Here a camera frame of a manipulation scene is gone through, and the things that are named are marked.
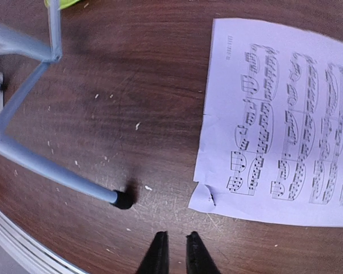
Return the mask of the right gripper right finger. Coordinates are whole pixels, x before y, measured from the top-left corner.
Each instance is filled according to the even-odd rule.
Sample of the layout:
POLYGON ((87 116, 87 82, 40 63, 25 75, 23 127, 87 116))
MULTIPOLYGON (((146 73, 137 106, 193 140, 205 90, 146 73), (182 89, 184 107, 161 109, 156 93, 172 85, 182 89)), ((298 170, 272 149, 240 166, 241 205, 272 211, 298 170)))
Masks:
POLYGON ((186 272, 221 273, 196 231, 186 237, 186 272))

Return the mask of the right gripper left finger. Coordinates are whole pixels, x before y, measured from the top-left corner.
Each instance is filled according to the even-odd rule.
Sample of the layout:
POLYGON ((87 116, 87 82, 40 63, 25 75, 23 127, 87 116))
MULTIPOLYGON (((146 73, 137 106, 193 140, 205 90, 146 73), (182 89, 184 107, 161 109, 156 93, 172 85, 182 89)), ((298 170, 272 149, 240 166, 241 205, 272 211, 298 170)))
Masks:
POLYGON ((169 273, 169 238, 167 231, 159 231, 155 234, 136 273, 169 273))

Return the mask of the purple sheet music page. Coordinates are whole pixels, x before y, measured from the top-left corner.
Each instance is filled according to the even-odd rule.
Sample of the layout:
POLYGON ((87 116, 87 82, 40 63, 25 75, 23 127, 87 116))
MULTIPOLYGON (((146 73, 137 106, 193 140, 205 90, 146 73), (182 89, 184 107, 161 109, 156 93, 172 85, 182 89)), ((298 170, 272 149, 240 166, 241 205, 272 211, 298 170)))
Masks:
POLYGON ((343 227, 343 42, 215 19, 189 208, 343 227))

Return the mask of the white music stand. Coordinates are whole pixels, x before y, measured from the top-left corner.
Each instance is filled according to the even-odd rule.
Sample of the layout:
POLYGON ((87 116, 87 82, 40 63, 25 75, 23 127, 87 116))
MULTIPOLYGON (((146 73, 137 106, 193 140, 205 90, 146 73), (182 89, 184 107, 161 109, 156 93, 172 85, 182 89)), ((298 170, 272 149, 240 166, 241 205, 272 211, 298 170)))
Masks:
POLYGON ((33 151, 27 137, 37 137, 38 133, 24 133, 30 126, 44 132, 40 125, 48 117, 44 100, 35 107, 32 99, 41 92, 43 76, 63 57, 61 34, 61 9, 59 1, 50 1, 45 14, 49 28, 49 40, 42 41, 30 34, 16 30, 0 22, 0 57, 25 57, 27 64, 33 65, 13 95, 3 97, 0 113, 0 156, 59 185, 107 202, 119 209, 130 209, 135 205, 136 194, 132 183, 127 182, 123 190, 111 190, 101 186, 76 172, 54 162, 50 156, 33 151))

